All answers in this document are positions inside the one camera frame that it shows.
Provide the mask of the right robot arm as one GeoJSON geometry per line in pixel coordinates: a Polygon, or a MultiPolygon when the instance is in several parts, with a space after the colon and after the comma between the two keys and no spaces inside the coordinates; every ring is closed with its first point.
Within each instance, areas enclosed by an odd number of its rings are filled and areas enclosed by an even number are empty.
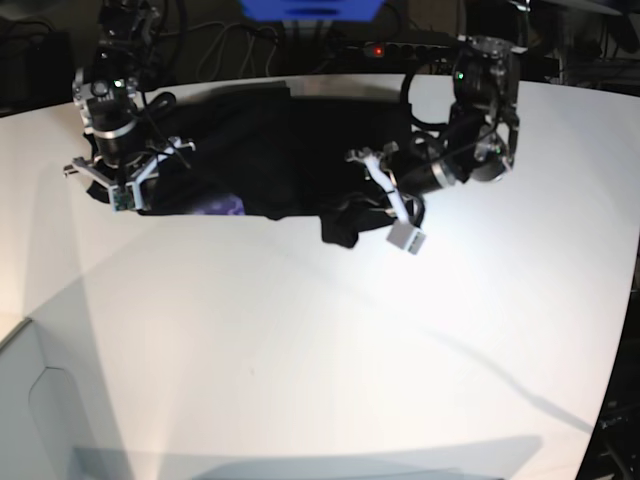
{"type": "Polygon", "coordinates": [[[72,82],[91,155],[73,158],[63,174],[85,178],[92,194],[115,212],[150,209],[161,163],[176,158],[188,167],[184,154],[196,148],[160,128],[175,96],[147,98],[165,84],[178,58],[164,60],[158,51],[168,9],[167,2],[160,7],[149,1],[103,2],[93,62],[78,69],[72,82]]]}

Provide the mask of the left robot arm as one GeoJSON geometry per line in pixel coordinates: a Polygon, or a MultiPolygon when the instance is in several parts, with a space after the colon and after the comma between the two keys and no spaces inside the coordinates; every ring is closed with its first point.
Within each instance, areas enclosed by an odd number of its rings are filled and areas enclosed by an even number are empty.
{"type": "Polygon", "coordinates": [[[430,51],[420,64],[440,60],[453,62],[448,121],[429,123],[410,113],[405,144],[391,141],[380,150],[346,155],[383,192],[383,200],[373,204],[400,225],[420,227],[426,194],[470,180],[496,181],[514,166],[520,129],[517,46],[490,36],[462,36],[451,47],[430,51]]]}

